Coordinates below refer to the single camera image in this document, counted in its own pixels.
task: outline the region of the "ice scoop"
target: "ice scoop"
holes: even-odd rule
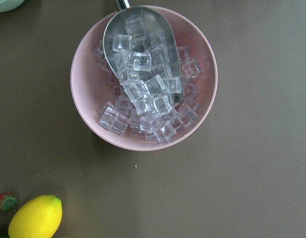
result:
[[[174,33],[165,17],[146,6],[130,6],[128,0],[115,0],[115,3],[117,5],[118,13],[110,20],[103,35],[104,54],[114,74],[118,76],[118,70],[115,66],[113,58],[113,55],[116,53],[112,48],[113,37],[117,34],[126,35],[126,20],[141,16],[147,35],[151,32],[164,33],[165,41],[167,42],[166,46],[172,76],[179,76],[182,78],[182,71]],[[180,102],[183,98],[183,93],[173,94],[174,103]]]

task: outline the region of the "bowl rim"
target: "bowl rim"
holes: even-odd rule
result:
[[[214,55],[214,52],[212,50],[212,47],[209,43],[209,41],[207,40],[207,38],[204,36],[204,34],[202,33],[202,31],[193,23],[191,22],[189,19],[187,19],[186,17],[182,16],[181,14],[173,11],[173,10],[170,10],[170,9],[167,9],[167,8],[164,8],[164,7],[160,7],[160,6],[152,6],[152,5],[146,5],[147,7],[151,7],[155,10],[160,10],[160,11],[168,11],[170,12],[171,14],[173,15],[176,15],[180,18],[182,18],[184,21],[186,21],[187,23],[189,23],[192,27],[194,27],[195,30],[198,31],[198,33],[200,34],[200,36],[203,38],[203,40],[206,42],[208,48],[209,48],[209,51],[210,51],[210,54],[211,54],[211,57],[212,57],[212,60],[213,60],[213,65],[214,65],[214,75],[215,75],[215,82],[214,82],[214,89],[213,89],[213,95],[212,95],[212,98],[211,98],[211,101],[210,101],[210,104],[206,110],[206,112],[204,113],[204,115],[202,116],[202,118],[199,120],[199,122],[197,124],[194,125],[193,128],[191,128],[185,135],[181,136],[180,138],[178,138],[177,140],[174,140],[172,142],[169,142],[169,143],[159,143],[157,144],[157,146],[154,146],[154,147],[146,147],[146,148],[138,148],[138,147],[131,147],[131,146],[124,146],[124,145],[121,145],[121,144],[118,144],[118,143],[115,143],[113,140],[109,140],[108,138],[104,137],[103,135],[101,135],[100,133],[98,133],[88,122],[87,120],[85,119],[85,117],[83,116],[81,110],[79,109],[78,107],[78,103],[76,101],[76,98],[75,98],[75,92],[74,92],[74,87],[73,87],[73,70],[74,70],[74,64],[75,64],[75,61],[76,61],[76,58],[77,58],[77,55],[80,51],[80,48],[82,47],[85,39],[89,36],[89,34],[96,28],[98,27],[99,24],[101,24],[103,21],[106,21],[108,20],[108,18],[112,18],[116,13],[117,11],[115,12],[112,12],[110,14],[108,14],[107,16],[103,17],[101,20],[99,20],[98,22],[96,22],[90,29],[89,31],[84,35],[84,37],[82,38],[82,40],[80,41],[77,49],[76,49],[76,52],[75,52],[75,55],[73,57],[73,61],[72,61],[72,65],[71,65],[71,71],[70,71],[70,87],[71,87],[71,93],[72,93],[72,97],[73,97],[73,101],[74,101],[74,104],[75,104],[75,107],[80,115],[80,117],[83,119],[83,121],[85,122],[85,124],[96,134],[98,135],[101,139],[107,141],[108,143],[112,144],[112,145],[115,145],[117,147],[120,147],[120,148],[123,148],[123,149],[127,149],[127,150],[133,150],[133,151],[154,151],[154,150],[160,150],[160,149],[164,149],[164,148],[167,148],[167,147],[170,147],[172,145],[175,145],[181,141],[183,141],[185,138],[187,138],[188,136],[190,136],[202,123],[203,121],[205,120],[205,118],[207,117],[207,115],[209,114],[210,112],[210,109],[212,108],[212,105],[213,105],[213,102],[214,102],[214,99],[215,99],[215,96],[216,96],[216,92],[217,92],[217,86],[218,86],[218,70],[217,70],[217,62],[216,62],[216,59],[215,59],[215,55]]]

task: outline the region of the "yellow lemon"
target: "yellow lemon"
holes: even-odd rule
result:
[[[54,195],[42,195],[25,203],[13,216],[10,238],[51,238],[62,218],[62,203]]]

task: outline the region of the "pile of ice cubes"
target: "pile of ice cubes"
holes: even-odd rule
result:
[[[114,104],[107,102],[98,111],[98,124],[120,136],[129,127],[132,133],[145,135],[146,140],[168,142],[199,119],[194,79],[202,70],[187,46],[178,47],[183,78],[173,76],[164,33],[147,34],[141,17],[127,20],[125,25],[126,34],[112,39],[118,79],[105,58],[102,41],[93,49],[98,65],[110,73],[108,83],[114,99]],[[174,103],[172,95],[182,92],[182,102]]]

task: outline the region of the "brown table surface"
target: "brown table surface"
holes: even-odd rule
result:
[[[134,0],[194,22],[218,90],[183,142],[117,148],[80,118],[70,69],[111,0],[0,13],[0,193],[57,194],[56,238],[306,238],[306,0]],[[14,212],[0,213],[0,235]]]

